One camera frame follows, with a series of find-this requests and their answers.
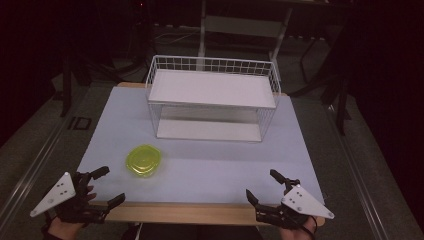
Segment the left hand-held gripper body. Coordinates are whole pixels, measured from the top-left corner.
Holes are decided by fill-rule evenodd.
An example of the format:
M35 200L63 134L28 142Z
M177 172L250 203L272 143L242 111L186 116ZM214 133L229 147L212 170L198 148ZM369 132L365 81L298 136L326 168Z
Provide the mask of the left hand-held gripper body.
M30 216L44 214L48 220L51 220L49 210L53 209L56 216L63 222L103 223L109 213L107 206L91 205L87 199L88 183L92 180L90 173L77 172L71 175L65 172L30 211Z

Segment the person's left hand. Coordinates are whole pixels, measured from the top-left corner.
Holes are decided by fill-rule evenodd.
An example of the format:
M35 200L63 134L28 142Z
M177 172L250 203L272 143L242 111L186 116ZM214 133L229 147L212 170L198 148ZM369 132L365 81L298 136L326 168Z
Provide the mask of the person's left hand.
M60 218L56 217L50 223L47 232L61 240L76 240L77 235L83 226L83 223L63 222Z

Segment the black stand leg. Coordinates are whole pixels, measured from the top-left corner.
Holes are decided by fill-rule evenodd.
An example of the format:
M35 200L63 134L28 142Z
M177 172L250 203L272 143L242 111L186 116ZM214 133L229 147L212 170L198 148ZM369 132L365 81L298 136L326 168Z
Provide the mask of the black stand leg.
M346 103L348 95L348 83L346 78L334 76L327 81L327 87L321 95L321 101L325 105L332 105L338 99L335 124L338 132L344 136L344 119L346 115Z

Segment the green plastic container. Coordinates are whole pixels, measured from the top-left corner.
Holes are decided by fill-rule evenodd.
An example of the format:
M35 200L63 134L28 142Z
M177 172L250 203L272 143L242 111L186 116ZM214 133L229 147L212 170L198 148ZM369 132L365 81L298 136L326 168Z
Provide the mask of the green plastic container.
M139 177L149 177L156 172L162 160L161 151L144 144L133 148L126 156L126 168Z

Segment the white wire shelf rack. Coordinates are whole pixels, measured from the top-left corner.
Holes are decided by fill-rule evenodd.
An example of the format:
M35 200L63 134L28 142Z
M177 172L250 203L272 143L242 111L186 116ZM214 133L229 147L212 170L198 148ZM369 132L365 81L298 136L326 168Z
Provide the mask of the white wire shelf rack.
M146 79L155 136L260 142L278 106L269 61L156 55Z

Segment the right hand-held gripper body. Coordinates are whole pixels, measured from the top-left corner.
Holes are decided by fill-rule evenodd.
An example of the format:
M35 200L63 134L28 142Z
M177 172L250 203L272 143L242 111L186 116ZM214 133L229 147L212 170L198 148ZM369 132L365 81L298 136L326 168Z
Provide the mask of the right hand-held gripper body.
M258 222L284 229L300 229L309 217L333 219L334 213L307 192L299 180L280 178L278 183L286 187L278 206L267 206L254 198L255 217Z

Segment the metal floor rail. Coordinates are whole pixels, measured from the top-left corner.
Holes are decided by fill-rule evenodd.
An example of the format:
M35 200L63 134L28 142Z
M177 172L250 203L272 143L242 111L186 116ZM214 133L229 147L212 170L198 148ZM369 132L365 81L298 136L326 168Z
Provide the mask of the metal floor rail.
M389 240L387 232L383 227L378 211L375 207L374 201L368 191L368 188L364 182L363 176L356 164L353 152L348 144L345 136L339 133L336 126L336 110L332 105L323 106L323 109L327 115L328 120L331 122L331 127L335 131L337 139L343 149L343 152L347 158L348 169L351 175L351 179L358 195L359 201L363 208L364 214L367 218L367 222L371 228L375 240Z
M0 148L0 235L7 231L70 120L69 114L37 112Z

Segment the person's right hand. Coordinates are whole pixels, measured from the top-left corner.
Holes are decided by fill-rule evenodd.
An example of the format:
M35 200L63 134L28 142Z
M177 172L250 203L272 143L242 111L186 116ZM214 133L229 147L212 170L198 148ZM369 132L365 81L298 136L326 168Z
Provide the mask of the person's right hand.
M299 228L290 232L291 240L314 240L317 230L317 222L314 217L308 220Z

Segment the black square floor plate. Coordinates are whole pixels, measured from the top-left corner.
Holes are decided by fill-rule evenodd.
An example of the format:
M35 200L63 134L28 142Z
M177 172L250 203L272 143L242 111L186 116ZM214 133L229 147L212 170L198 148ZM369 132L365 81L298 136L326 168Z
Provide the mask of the black square floor plate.
M68 130L88 130L91 126L92 119L86 117L73 117L69 123Z

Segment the white metal frame stand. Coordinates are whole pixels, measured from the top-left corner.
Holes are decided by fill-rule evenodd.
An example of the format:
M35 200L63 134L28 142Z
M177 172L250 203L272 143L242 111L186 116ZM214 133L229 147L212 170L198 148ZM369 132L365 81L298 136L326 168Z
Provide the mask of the white metal frame stand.
M292 11L292 8L285 10L281 22L215 16L206 14L206 0L202 0L199 60L196 61L196 69L203 70L205 67L205 37L207 32L274 38L276 44L274 49L269 52L269 59L275 66L278 66L277 56L285 37Z

